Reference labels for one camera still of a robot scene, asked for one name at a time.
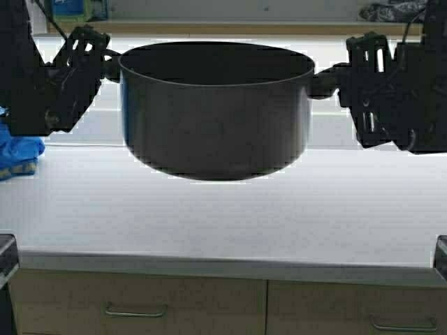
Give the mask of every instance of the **cabinet handle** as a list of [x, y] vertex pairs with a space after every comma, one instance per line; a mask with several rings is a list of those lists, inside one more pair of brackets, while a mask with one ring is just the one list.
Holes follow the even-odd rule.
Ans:
[[110, 302], [105, 306], [104, 313], [108, 316], [115, 316], [119, 318], [162, 318], [166, 314], [168, 307], [162, 305], [162, 310], [156, 313], [127, 313], [127, 312], [113, 312], [111, 311], [113, 304]]
[[376, 322], [373, 315], [369, 317], [371, 325], [383, 332], [406, 332], [406, 333], [435, 333], [438, 330], [437, 320], [435, 318], [429, 318], [430, 326], [427, 327], [406, 327], [406, 326], [392, 326], [392, 325], [380, 325]]

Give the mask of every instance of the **blue cloth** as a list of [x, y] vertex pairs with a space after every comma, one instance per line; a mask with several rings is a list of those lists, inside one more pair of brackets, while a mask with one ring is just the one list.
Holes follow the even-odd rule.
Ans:
[[0, 122], [0, 181], [36, 173], [38, 157], [44, 151], [39, 137], [12, 137]]

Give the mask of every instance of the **cabinet door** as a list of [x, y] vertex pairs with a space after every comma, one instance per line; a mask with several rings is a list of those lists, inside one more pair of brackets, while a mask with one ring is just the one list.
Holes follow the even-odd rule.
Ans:
[[265, 333], [265, 281], [19, 271], [21, 335]]
[[365, 334], [447, 335], [447, 290], [363, 286]]
[[268, 335], [359, 335], [364, 327], [358, 287], [270, 282]]
[[447, 290], [272, 282], [269, 335], [447, 335]]

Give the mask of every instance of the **pot handle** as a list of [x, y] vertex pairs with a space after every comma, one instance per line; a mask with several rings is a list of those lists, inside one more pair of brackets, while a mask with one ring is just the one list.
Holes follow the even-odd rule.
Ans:
[[316, 100], [330, 98], [342, 85], [342, 76], [345, 76], [350, 68], [348, 63], [339, 63], [328, 68], [312, 78], [309, 97]]
[[103, 63], [103, 73], [104, 76], [111, 82], [116, 82], [119, 84], [121, 80], [121, 68], [119, 66], [118, 58], [121, 56], [120, 53], [107, 49], [104, 54], [105, 57], [110, 57], [107, 61]]

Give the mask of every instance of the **shelf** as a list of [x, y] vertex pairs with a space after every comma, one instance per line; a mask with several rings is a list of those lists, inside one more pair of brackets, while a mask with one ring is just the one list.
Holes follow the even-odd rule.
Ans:
[[[319, 35], [319, 36], [353, 36], [363, 35], [368, 31], [389, 36], [401, 36], [405, 24], [352, 22], [352, 23], [172, 23], [145, 22], [131, 20], [111, 20], [90, 22], [97, 31], [108, 34], [197, 34], [197, 35]], [[78, 23], [63, 23], [64, 31], [71, 32]], [[411, 27], [409, 35], [417, 36], [422, 32], [422, 25]]]

